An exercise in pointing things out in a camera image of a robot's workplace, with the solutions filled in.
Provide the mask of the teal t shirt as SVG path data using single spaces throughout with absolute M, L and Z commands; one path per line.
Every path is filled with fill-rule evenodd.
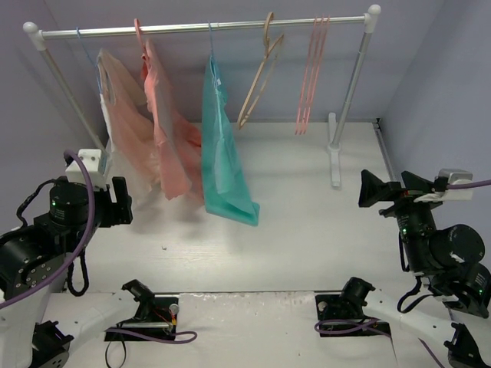
M 214 57 L 206 65 L 202 103 L 202 182 L 206 211 L 242 224 L 259 224 L 260 205 L 252 200 L 232 125 L 227 94 Z

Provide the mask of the blue plastic hanger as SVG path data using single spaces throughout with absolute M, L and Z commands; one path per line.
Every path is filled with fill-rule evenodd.
M 213 44 L 213 27 L 210 21 L 208 21 L 207 25 L 208 25 L 208 35 L 209 35 L 210 57 L 214 60 L 215 52 L 214 52 L 214 44 Z

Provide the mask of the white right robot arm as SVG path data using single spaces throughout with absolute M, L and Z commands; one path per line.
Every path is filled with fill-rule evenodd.
M 371 283 L 352 277 L 339 297 L 341 310 L 356 316 L 361 311 L 397 321 L 419 340 L 434 341 L 447 349 L 452 367 L 485 367 L 479 347 L 468 327 L 414 312 L 426 288 L 446 308 L 475 317 L 489 317 L 490 271 L 481 264 L 486 248 L 479 233 L 465 224 L 438 229 L 432 211 L 445 201 L 465 201 L 473 189 L 487 182 L 474 182 L 471 172 L 441 169 L 430 181 L 404 171 L 399 182 L 383 182 L 367 169 L 361 171 L 358 205 L 369 208 L 391 202 L 379 211 L 394 218 L 398 226 L 400 263 L 413 274 L 416 284 L 398 302 L 389 301 Z

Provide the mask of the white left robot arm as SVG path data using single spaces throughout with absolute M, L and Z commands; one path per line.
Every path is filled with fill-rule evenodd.
M 1 236 L 1 365 L 62 367 L 75 350 L 98 334 L 127 321 L 150 318 L 155 294 L 138 280 L 109 298 L 58 321 L 41 322 L 49 285 L 65 274 L 98 228 L 128 225 L 131 197 L 122 177 L 113 180 L 117 200 L 108 189 L 49 180 L 50 209 L 32 225 Z

